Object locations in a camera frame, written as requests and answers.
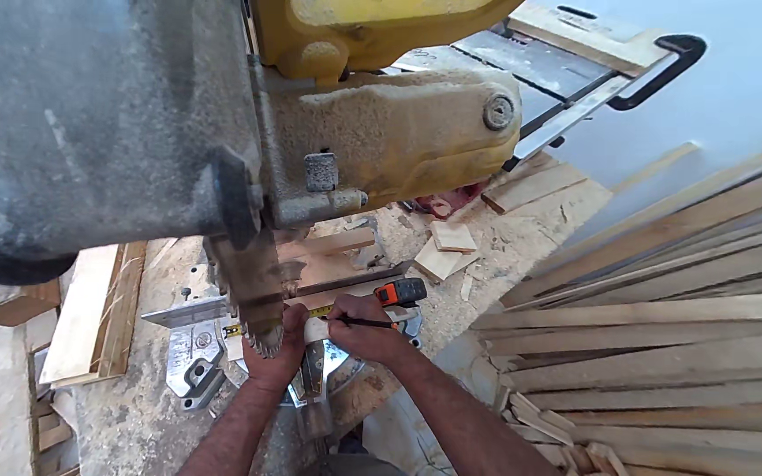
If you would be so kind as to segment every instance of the small wood block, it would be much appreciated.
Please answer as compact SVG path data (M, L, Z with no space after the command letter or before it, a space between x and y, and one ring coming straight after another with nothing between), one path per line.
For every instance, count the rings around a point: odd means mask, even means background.
M478 249L469 228L463 223L449 223L435 220L429 225L434 243L441 252L472 253Z
M460 252L439 251L432 236L414 259L416 261L415 265L425 275L436 281L442 281L451 275L458 259L462 255L463 253Z

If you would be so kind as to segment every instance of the bolt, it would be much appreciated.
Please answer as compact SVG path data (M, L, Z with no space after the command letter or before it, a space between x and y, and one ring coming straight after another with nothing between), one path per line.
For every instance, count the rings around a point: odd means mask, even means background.
M207 332L202 332L201 334L196 336L196 347L200 349L204 349L211 343L211 335Z
M513 121L513 102L504 94L493 94L484 104L484 125L490 130L502 130Z

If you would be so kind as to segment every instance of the right hand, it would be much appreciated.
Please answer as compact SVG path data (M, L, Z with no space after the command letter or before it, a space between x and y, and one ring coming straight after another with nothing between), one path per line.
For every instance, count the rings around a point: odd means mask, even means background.
M329 334L333 343L355 356L387 367L410 352L418 352L398 330L346 325L338 320L340 316L392 322L375 295L358 298L344 294L334 300L333 309L328 314Z

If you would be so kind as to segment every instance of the red object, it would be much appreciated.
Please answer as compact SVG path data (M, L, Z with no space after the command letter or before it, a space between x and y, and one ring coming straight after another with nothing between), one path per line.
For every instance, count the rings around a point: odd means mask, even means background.
M444 191L435 195L416 197L413 200L438 219L448 219L452 213L464 208L467 203L481 195L489 179L471 186L458 187L451 191Z

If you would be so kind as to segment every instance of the yellow measuring tape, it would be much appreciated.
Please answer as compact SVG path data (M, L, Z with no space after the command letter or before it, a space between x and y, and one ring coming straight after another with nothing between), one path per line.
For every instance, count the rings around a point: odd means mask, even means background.
M311 317L318 318L320 316L324 316L331 312L331 309L333 309L333 304L330 306L323 306L322 308L311 309ZM229 325L223 328L223 338L225 339L240 335L241 333L239 332L239 324Z

